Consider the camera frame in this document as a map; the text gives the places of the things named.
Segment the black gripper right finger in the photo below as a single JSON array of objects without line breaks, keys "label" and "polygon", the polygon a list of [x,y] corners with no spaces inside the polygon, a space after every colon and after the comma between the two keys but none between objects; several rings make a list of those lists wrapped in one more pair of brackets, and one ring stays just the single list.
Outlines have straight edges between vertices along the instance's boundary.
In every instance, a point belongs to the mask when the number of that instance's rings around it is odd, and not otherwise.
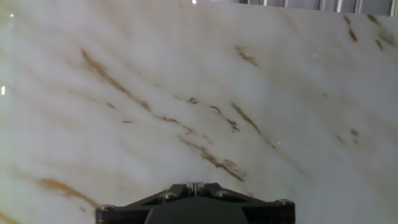
[{"label": "black gripper right finger", "polygon": [[196,196],[236,205],[248,223],[294,224],[295,203],[289,199],[266,202],[222,187],[218,183],[196,183]]}]

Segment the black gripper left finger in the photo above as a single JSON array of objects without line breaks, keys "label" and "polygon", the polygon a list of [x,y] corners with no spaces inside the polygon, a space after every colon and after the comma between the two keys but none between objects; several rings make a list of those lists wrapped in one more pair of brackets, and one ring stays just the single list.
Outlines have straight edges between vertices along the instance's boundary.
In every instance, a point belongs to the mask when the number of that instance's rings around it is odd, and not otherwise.
[{"label": "black gripper left finger", "polygon": [[95,209],[96,224],[145,223],[150,212],[170,203],[195,196],[195,183],[173,184],[169,188],[125,206],[100,205]]}]

